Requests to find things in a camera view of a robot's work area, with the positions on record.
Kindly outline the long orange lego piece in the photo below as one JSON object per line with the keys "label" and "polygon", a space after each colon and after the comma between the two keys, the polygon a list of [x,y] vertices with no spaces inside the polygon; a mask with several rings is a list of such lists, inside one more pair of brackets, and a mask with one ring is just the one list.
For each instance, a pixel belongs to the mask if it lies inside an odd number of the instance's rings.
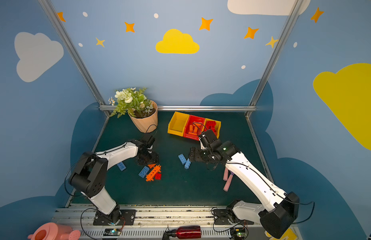
{"label": "long orange lego piece", "polygon": [[161,165],[155,165],[150,172],[146,175],[146,181],[152,182],[155,180],[155,175],[161,173]]}

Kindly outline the orange slope lego brick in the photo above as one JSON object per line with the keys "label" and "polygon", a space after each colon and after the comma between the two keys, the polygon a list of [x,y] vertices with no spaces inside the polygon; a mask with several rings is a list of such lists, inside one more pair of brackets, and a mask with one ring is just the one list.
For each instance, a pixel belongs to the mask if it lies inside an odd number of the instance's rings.
{"label": "orange slope lego brick", "polygon": [[201,127],[202,127],[202,123],[199,123],[199,122],[193,122],[193,123],[189,126],[188,134],[189,134],[189,135],[192,135],[192,136],[198,136],[199,133],[200,133]]}

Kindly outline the light blue lego brick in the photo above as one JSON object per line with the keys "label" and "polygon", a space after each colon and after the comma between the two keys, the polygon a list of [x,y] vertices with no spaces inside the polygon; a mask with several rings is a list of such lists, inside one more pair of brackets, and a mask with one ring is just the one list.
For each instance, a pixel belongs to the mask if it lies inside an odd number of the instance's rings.
{"label": "light blue lego brick", "polygon": [[180,154],[178,156],[179,160],[181,161],[182,165],[185,165],[187,159],[185,158],[185,156],[183,154]]}

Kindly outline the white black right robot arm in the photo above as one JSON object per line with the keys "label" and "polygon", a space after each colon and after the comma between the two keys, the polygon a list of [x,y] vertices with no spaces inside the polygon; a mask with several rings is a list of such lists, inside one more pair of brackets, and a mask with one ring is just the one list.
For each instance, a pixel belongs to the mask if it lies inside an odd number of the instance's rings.
{"label": "white black right robot arm", "polygon": [[232,142],[222,142],[212,130],[199,136],[200,146],[191,148],[192,162],[222,164],[239,177],[256,195],[260,204],[234,201],[227,210],[240,221],[259,223],[274,238],[280,239],[298,217],[300,199],[267,179]]}

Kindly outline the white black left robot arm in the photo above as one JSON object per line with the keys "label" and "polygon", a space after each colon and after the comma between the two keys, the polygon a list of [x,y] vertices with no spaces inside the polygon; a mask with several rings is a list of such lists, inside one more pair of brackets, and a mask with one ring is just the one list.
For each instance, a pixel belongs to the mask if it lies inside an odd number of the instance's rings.
{"label": "white black left robot arm", "polygon": [[145,164],[158,162],[158,154],[152,150],[155,138],[145,135],[140,140],[131,140],[103,152],[85,152],[77,162],[68,182],[86,196],[104,215],[112,215],[116,201],[105,189],[109,169],[125,160],[137,158]]}

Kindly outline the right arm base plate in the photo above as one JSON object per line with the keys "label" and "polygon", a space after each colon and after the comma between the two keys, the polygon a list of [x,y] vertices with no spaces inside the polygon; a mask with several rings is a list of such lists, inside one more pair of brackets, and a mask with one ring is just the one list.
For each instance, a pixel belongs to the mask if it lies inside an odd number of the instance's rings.
{"label": "right arm base plate", "polygon": [[232,211],[228,211],[226,209],[212,208],[211,214],[214,219],[214,224],[218,226],[236,224],[254,225],[254,222],[252,221],[239,220]]}

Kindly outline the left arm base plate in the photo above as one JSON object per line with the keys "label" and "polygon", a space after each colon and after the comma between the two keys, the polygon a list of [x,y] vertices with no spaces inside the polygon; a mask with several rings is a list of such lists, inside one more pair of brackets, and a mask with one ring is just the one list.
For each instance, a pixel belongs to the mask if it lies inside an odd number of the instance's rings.
{"label": "left arm base plate", "polygon": [[109,215],[105,215],[97,210],[93,221],[94,226],[132,226],[136,210],[119,210],[112,211]]}

